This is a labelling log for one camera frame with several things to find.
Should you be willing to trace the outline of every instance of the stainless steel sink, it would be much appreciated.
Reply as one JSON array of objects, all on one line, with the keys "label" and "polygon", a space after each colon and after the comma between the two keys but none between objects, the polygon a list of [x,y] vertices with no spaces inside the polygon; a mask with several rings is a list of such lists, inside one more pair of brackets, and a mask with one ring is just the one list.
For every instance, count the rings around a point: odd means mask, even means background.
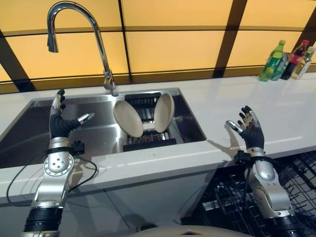
[{"label": "stainless steel sink", "polygon": [[[136,95],[136,97],[139,95],[140,101],[136,101],[136,103],[142,103],[141,99],[145,94],[158,92],[161,94],[169,93],[175,102],[174,118],[169,129],[160,134],[147,133],[139,139],[129,137],[120,129],[114,119],[114,104],[118,100],[125,100],[125,97],[127,98],[130,94]],[[52,98],[32,100],[0,136],[0,168],[22,166],[38,151],[47,149],[51,103]],[[181,91],[177,88],[125,92],[120,93],[117,97],[104,94],[67,96],[64,104],[66,105],[63,111],[65,119],[77,118],[86,112],[95,113],[92,120],[71,132],[70,135],[71,142],[81,140],[85,143],[85,154],[82,156],[87,159],[123,152],[123,148],[131,144],[138,144],[142,148],[142,145],[147,143],[148,140],[165,141],[173,139],[176,144],[205,140],[201,128]],[[150,121],[153,108],[145,108],[143,111],[138,110],[138,113],[142,119]],[[42,162],[42,158],[38,158],[32,164]]]}]

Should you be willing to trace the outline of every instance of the faucet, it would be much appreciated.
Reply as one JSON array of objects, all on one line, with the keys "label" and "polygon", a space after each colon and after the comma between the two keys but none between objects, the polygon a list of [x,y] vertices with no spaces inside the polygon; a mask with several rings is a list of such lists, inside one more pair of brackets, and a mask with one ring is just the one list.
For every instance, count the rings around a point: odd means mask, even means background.
[{"label": "faucet", "polygon": [[56,34],[55,34],[55,17],[57,15],[57,13],[63,9],[76,10],[76,11],[80,12],[81,14],[83,14],[88,19],[88,21],[91,23],[94,34],[95,34],[95,38],[97,40],[97,44],[98,44],[99,52],[101,55],[103,67],[104,67],[103,75],[104,75],[105,80],[104,80],[103,86],[105,89],[110,90],[111,94],[114,96],[114,93],[113,93],[113,90],[115,89],[114,79],[113,79],[112,71],[109,67],[109,63],[108,63],[107,55],[105,53],[105,49],[104,49],[104,45],[103,45],[103,41],[102,41],[102,37],[101,37],[98,23],[96,22],[94,17],[91,15],[91,13],[87,9],[85,9],[83,6],[81,6],[75,2],[72,2],[72,1],[60,1],[56,4],[54,4],[50,8],[50,10],[48,11],[48,15],[47,15],[47,28],[48,28],[47,46],[48,46],[48,50],[50,52],[54,52],[54,53],[58,52],[57,42],[56,42]]}]

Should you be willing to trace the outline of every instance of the wire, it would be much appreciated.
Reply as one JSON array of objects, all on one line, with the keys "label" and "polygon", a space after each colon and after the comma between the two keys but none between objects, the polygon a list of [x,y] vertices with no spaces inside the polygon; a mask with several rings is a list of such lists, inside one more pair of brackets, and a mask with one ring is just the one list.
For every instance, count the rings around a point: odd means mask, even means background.
[{"label": "wire", "polygon": [[244,192],[242,196],[242,210],[244,210],[246,206],[246,194],[247,194],[247,187],[249,183],[249,176],[250,176],[250,167],[248,167],[248,170],[247,170],[246,183],[245,183],[245,188],[244,188]]},{"label": "wire", "polygon": [[25,166],[23,166],[23,168],[14,176],[14,178],[11,180],[9,186],[6,189],[6,199],[8,200],[9,204],[11,204],[12,206],[16,206],[16,207],[25,207],[25,206],[30,206],[30,205],[17,205],[15,203],[13,203],[9,197],[9,190],[11,188],[11,185],[13,184],[14,180],[19,176],[19,174],[26,168],[26,166],[28,166],[39,154],[44,153],[45,151],[41,151],[41,152],[37,152],[31,159],[29,159],[29,161],[26,163]]},{"label": "wire", "polygon": [[98,172],[98,167],[97,167],[97,165],[96,165],[94,162],[92,162],[92,161],[90,161],[90,160],[87,160],[87,159],[85,159],[85,158],[82,158],[82,157],[80,157],[80,156],[78,156],[78,155],[76,155],[76,157],[77,157],[78,159],[82,160],[82,161],[85,161],[85,162],[87,162],[87,163],[92,164],[92,165],[94,166],[94,172],[93,172],[93,174],[92,174],[89,178],[87,178],[86,180],[82,181],[81,183],[78,183],[77,185],[75,185],[75,186],[73,186],[72,188],[70,188],[69,191],[68,191],[69,193],[70,193],[72,190],[78,188],[81,184],[84,184],[85,182],[88,182],[89,180],[91,180],[91,179],[95,176],[95,174]]}]

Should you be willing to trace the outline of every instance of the green bottle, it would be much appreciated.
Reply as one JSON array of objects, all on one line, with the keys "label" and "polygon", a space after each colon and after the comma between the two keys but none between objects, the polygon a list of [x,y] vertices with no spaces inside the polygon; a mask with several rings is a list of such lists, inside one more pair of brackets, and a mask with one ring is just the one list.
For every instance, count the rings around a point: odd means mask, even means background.
[{"label": "green bottle", "polygon": [[282,58],[283,46],[285,42],[286,41],[283,39],[280,40],[280,42],[278,43],[278,46],[271,52],[264,69],[259,75],[259,80],[267,81],[272,77],[273,72],[277,68]]}]

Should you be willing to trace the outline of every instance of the bottle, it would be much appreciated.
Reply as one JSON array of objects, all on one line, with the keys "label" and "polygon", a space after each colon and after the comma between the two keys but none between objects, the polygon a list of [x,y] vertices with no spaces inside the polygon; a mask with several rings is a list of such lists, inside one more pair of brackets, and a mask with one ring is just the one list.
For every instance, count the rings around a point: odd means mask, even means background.
[{"label": "bottle", "polygon": [[282,73],[284,72],[287,64],[291,61],[292,54],[291,53],[283,53],[280,62],[278,63],[275,71],[273,72],[270,80],[279,80]]},{"label": "bottle", "polygon": [[299,64],[303,58],[303,55],[306,52],[307,44],[309,43],[308,40],[303,40],[301,45],[298,46],[293,52],[293,58],[291,62],[286,66],[281,79],[288,80],[290,76],[292,75],[292,72],[294,71],[297,64]]},{"label": "bottle", "polygon": [[312,63],[311,58],[313,54],[315,53],[316,48],[315,47],[309,47],[307,49],[306,54],[304,55],[304,58],[301,60],[300,64],[297,65],[297,67],[294,69],[294,72],[291,75],[291,78],[293,79],[299,79],[302,77],[302,75],[306,72],[307,68]]},{"label": "bottle", "polygon": [[277,65],[282,58],[285,42],[285,40],[280,40],[278,46],[271,52],[264,69],[259,75],[259,80],[267,81],[272,77],[274,70],[277,68]]}]

